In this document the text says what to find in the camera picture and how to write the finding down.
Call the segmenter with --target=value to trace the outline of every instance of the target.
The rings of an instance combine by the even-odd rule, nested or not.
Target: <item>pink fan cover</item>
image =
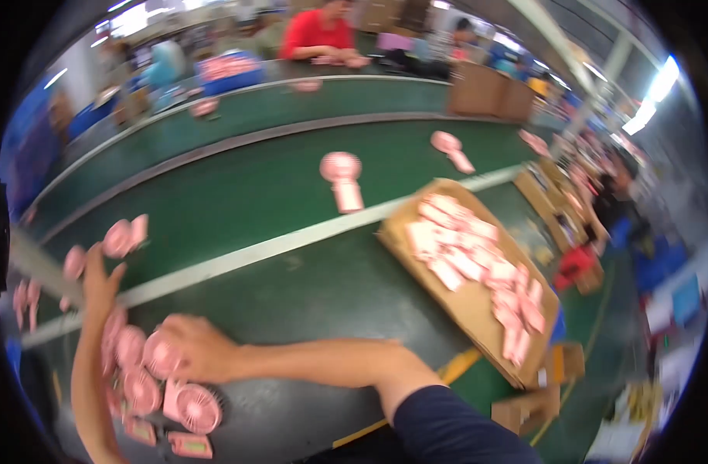
[[[131,249],[132,225],[127,219],[120,219],[104,236],[104,254],[109,258],[122,259]]]
[[[181,364],[181,351],[158,329],[145,341],[143,364],[155,378],[165,380]]]
[[[86,251],[80,245],[74,245],[68,255],[65,255],[63,263],[63,277],[69,281],[75,281],[83,273],[86,266]]]
[[[212,459],[212,447],[204,435],[168,432],[166,439],[171,443],[171,450],[177,456]]]
[[[126,325],[117,336],[117,363],[124,370],[133,370],[143,365],[145,333],[134,325]]]
[[[356,181],[360,173],[361,162],[351,153],[332,152],[321,160],[321,175],[333,184],[331,190],[342,214],[364,209],[364,201]]]
[[[200,385],[184,386],[176,397],[181,424],[199,434],[212,432],[222,419],[220,404],[209,390]]]
[[[132,414],[145,416],[161,406],[161,392],[158,384],[145,369],[132,369],[123,372],[123,389]]]
[[[461,151],[462,143],[454,135],[436,131],[431,135],[431,144],[440,152],[446,153],[458,171],[465,174],[475,172],[473,163]]]

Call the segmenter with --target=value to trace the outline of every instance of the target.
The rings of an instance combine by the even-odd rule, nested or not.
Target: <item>wall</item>
[[[103,73],[97,59],[98,46],[91,48],[96,40],[97,34],[92,28],[66,50],[48,71],[52,77],[62,69],[68,69],[53,85],[65,90],[74,113],[93,102],[103,85]]]

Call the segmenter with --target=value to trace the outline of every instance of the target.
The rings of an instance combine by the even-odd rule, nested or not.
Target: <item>pink fan part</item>
[[[333,152],[321,160],[321,175],[323,179],[333,183],[331,190],[342,214],[364,209],[364,201],[356,181],[359,173],[361,162],[351,153]]]
[[[460,139],[443,131],[436,131],[431,135],[431,144],[434,145],[434,148],[446,154],[462,149]]]
[[[125,370],[143,365],[145,333],[134,325],[126,325],[117,336],[117,363]]]
[[[527,292],[527,284],[529,283],[529,269],[524,265],[524,263],[519,263],[516,266],[516,294],[525,295]]]
[[[516,340],[516,345],[512,350],[511,362],[515,366],[520,367],[524,363],[524,359],[527,357],[527,351],[529,351],[529,343],[531,341],[531,336],[526,330],[522,330],[519,333],[519,338]]]
[[[161,406],[161,392],[156,381],[145,369],[132,369],[123,373],[125,399],[132,414],[145,416]]]
[[[321,79],[306,79],[300,82],[294,82],[293,88],[298,92],[315,92],[321,88],[323,81]]]
[[[467,229],[475,235],[480,235],[492,241],[498,240],[498,228],[491,223],[478,218],[470,218],[466,226]]]
[[[120,219],[104,236],[104,254],[109,258],[122,259],[132,249],[132,224]]]
[[[133,440],[148,446],[156,445],[156,429],[151,422],[137,417],[126,417],[123,425],[125,433]]]
[[[444,286],[452,292],[456,292],[460,286],[465,283],[465,280],[461,277],[461,275],[442,259],[434,259],[427,263],[427,266],[434,274],[436,274],[436,277],[442,281]]]
[[[148,238],[148,215],[140,215],[132,220],[132,249],[136,249]]]
[[[181,351],[160,329],[151,334],[143,348],[143,364],[157,379],[165,380],[181,365]]]
[[[475,172],[473,163],[470,162],[468,157],[463,152],[459,150],[449,152],[447,153],[447,157],[452,161],[452,164],[454,164],[454,167],[457,168],[457,171],[460,171],[463,174],[472,174]]]
[[[207,116],[218,109],[218,99],[215,97],[207,97],[196,101],[189,109],[192,112],[192,116],[200,117]]]
[[[212,459],[212,447],[204,435],[168,432],[166,439],[171,443],[171,451],[177,456]]]
[[[448,249],[444,253],[444,259],[470,280],[475,282],[482,280],[485,269],[470,260],[470,258],[460,250],[456,248]]]
[[[457,219],[429,203],[419,203],[419,214],[447,229],[457,230],[460,226],[460,222]]]
[[[81,277],[84,267],[86,267],[86,251],[80,245],[74,245],[68,251],[68,255],[65,255],[63,277],[75,281]]]
[[[170,420],[181,422],[181,415],[176,405],[176,396],[179,394],[186,383],[175,380],[166,380],[165,391],[163,393],[163,414]]]
[[[215,430],[223,416],[218,400],[200,385],[184,386],[176,396],[176,405],[181,424],[190,432],[202,435]]]
[[[427,221],[416,221],[406,225],[411,252],[420,261],[427,261],[436,254],[436,241],[432,236],[435,226],[432,224]]]

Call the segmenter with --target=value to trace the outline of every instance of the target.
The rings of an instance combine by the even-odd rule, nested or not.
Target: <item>person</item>
[[[348,65],[361,63],[352,28],[344,19],[351,6],[352,0],[323,0],[320,8],[295,15],[284,33],[280,58],[308,60],[326,56]]]
[[[429,34],[426,42],[429,46],[430,61],[424,73],[448,79],[451,67],[467,57],[463,47],[473,40],[475,40],[473,23],[465,17],[457,20],[452,32],[434,31]]]
[[[126,266],[104,269],[102,245],[88,251],[85,309],[71,375],[71,405],[81,441],[94,464],[126,464],[104,397],[101,340]],[[172,315],[160,325],[185,362],[175,377],[221,384],[247,379],[294,379],[344,388],[374,387],[398,443],[421,463],[539,464],[515,433],[475,411],[414,353],[397,341],[332,339],[285,346],[237,345],[206,319]]]
[[[516,55],[507,53],[503,58],[496,61],[494,67],[498,72],[506,73],[511,79],[516,79],[516,75],[518,74],[516,62]]]
[[[595,242],[597,234],[594,227],[588,223],[583,226],[588,239],[579,246],[573,247],[560,259],[557,274],[553,278],[553,287],[562,292],[597,262],[597,249]]]
[[[548,71],[545,71],[544,73],[542,73],[542,76],[540,76],[540,78],[530,77],[527,80],[527,85],[532,90],[534,90],[541,98],[547,99],[547,96],[550,92],[550,79],[552,79],[550,73]]]

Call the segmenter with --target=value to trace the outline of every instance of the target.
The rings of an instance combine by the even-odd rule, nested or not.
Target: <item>blue crate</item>
[[[264,63],[256,57],[253,53],[247,51],[238,51],[236,53],[229,53],[227,56],[236,57],[246,57],[251,58],[258,64],[258,69],[250,70],[245,73],[240,73],[232,77],[224,77],[223,79],[216,79],[214,81],[205,81],[202,79],[202,74],[200,71],[200,65],[204,61],[194,64],[194,72],[197,74],[197,81],[200,83],[200,87],[203,87],[204,94],[209,97],[210,95],[223,94],[229,92],[230,90],[235,90],[237,88],[249,87],[250,85],[261,84],[264,81]]]

